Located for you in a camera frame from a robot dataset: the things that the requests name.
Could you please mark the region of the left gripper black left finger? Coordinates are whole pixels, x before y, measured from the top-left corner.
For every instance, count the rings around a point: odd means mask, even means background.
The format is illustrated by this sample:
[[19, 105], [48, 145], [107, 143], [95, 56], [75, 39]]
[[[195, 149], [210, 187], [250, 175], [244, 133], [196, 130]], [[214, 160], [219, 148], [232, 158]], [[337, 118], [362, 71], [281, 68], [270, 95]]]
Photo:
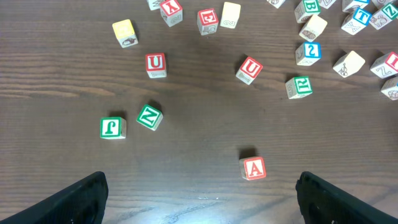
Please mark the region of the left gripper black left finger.
[[97, 171], [1, 224], [101, 224], [108, 192], [104, 172]]

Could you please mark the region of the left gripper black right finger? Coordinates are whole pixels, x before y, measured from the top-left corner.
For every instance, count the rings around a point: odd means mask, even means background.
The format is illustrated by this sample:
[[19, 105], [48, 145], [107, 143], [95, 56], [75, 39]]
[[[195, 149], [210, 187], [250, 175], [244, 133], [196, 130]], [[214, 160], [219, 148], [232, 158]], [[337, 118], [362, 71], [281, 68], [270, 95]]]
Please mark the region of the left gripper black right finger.
[[394, 218], [305, 171], [295, 185], [305, 223], [397, 224]]

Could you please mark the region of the blue 2 block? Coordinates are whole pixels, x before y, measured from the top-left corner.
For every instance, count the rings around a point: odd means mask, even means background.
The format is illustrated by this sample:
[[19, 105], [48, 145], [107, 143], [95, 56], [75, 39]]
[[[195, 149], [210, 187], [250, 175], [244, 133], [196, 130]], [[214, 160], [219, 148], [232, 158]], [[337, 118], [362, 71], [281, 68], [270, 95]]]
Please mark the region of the blue 2 block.
[[300, 66], [311, 66], [321, 58], [322, 50], [318, 42], [304, 42], [295, 51], [295, 61]]

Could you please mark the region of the red A block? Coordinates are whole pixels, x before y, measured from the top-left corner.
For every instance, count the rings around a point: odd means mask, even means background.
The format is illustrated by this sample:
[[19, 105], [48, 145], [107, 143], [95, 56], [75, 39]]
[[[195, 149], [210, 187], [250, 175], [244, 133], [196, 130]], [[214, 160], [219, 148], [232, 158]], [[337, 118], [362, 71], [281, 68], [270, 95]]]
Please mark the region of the red A block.
[[261, 156], [240, 159], [239, 167], [245, 180], [263, 179], [267, 175], [264, 159]]

